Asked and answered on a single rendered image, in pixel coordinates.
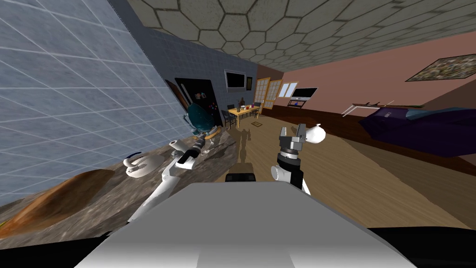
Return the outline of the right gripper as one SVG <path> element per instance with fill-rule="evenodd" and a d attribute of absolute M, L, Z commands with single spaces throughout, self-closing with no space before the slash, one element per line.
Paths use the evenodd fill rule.
<path fill-rule="evenodd" d="M 297 154 L 302 151 L 306 142 L 306 125 L 298 125 L 296 136 L 287 136 L 287 128 L 282 127 L 279 135 L 279 146 L 281 152 Z"/>

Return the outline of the white rounded object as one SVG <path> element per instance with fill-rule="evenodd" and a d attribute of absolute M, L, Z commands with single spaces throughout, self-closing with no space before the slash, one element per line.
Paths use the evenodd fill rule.
<path fill-rule="evenodd" d="M 306 130 L 306 141 L 309 143 L 320 143 L 326 137 L 326 132 L 321 128 L 321 124 Z"/>

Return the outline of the teal rounded vessel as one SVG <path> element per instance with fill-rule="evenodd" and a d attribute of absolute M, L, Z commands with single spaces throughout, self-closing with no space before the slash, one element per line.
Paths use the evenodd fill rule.
<path fill-rule="evenodd" d="M 189 124 L 191 132 L 196 136 L 203 133 L 210 134 L 216 127 L 214 118 L 196 103 L 192 103 L 188 107 L 183 119 Z"/>

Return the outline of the dark dining chair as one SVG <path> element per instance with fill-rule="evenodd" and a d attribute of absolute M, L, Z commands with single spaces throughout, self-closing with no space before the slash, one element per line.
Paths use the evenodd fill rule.
<path fill-rule="evenodd" d="M 237 116 L 233 113 L 230 113 L 227 110 L 222 110 L 221 111 L 223 118 L 225 120 L 225 124 L 228 123 L 229 127 L 231 127 L 233 124 L 237 124 Z"/>

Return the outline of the black television on stand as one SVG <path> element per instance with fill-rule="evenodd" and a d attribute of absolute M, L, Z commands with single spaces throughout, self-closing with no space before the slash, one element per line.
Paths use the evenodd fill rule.
<path fill-rule="evenodd" d="M 317 90 L 318 87 L 295 88 L 286 107 L 302 108 Z"/>

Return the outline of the bright window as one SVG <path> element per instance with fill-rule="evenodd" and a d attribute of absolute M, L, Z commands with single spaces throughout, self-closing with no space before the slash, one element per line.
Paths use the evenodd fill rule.
<path fill-rule="evenodd" d="M 290 98 L 298 84 L 298 81 L 283 83 L 279 91 L 279 98 Z"/>

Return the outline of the wooden glazed double door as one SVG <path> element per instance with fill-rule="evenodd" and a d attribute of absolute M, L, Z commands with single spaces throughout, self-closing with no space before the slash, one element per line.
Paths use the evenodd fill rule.
<path fill-rule="evenodd" d="M 273 108 L 281 86 L 282 80 L 271 80 L 270 77 L 257 80 L 253 102 L 259 102 L 259 114 L 261 114 L 264 109 Z"/>

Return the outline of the black fridge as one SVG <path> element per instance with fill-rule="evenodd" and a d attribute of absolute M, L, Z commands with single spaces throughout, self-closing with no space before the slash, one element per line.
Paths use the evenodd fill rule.
<path fill-rule="evenodd" d="M 223 126 L 211 80 L 175 78 L 175 81 L 187 104 L 198 104 L 198 106 L 213 116 L 215 125 Z"/>

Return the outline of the yellow dining table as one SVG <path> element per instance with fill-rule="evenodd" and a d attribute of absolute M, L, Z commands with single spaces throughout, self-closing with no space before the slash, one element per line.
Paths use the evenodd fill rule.
<path fill-rule="evenodd" d="M 258 117 L 258 114 L 259 114 L 260 111 L 261 111 L 261 107 L 260 106 L 255 106 L 255 105 L 242 106 L 242 107 L 240 106 L 240 107 L 237 107 L 237 108 L 234 108 L 234 109 L 227 110 L 227 112 L 236 116 L 236 128 L 239 128 L 239 126 L 240 126 L 240 116 L 242 116 L 244 114 L 250 114 L 250 113 L 256 112 L 257 117 Z"/>

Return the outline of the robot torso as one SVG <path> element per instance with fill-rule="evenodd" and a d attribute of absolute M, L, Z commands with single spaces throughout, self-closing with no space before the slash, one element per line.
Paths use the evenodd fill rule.
<path fill-rule="evenodd" d="M 382 238 L 284 181 L 193 183 L 75 268 L 416 268 Z"/>

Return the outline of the dark purple sofa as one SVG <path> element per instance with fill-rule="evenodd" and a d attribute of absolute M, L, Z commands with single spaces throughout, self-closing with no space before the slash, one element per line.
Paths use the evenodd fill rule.
<path fill-rule="evenodd" d="M 382 107 L 359 121 L 377 141 L 437 155 L 476 154 L 476 109 Z"/>

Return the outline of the brown oval bread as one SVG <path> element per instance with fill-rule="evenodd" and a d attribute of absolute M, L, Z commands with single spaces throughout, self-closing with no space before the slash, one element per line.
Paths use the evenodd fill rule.
<path fill-rule="evenodd" d="M 87 171 L 47 190 L 0 227 L 0 240 L 43 230 L 77 213 L 114 174 L 108 169 Z"/>

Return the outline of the black wall television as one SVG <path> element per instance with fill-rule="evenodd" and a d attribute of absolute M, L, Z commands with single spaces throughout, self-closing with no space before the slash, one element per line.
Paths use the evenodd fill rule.
<path fill-rule="evenodd" d="M 224 70 L 225 84 L 228 93 L 237 93 L 246 91 L 246 73 Z"/>

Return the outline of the large mottled wall picture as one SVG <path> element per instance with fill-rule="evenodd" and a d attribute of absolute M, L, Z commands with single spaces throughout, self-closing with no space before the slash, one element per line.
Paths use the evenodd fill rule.
<path fill-rule="evenodd" d="M 440 58 L 406 81 L 458 80 L 474 74 L 476 74 L 476 54 L 468 54 Z"/>

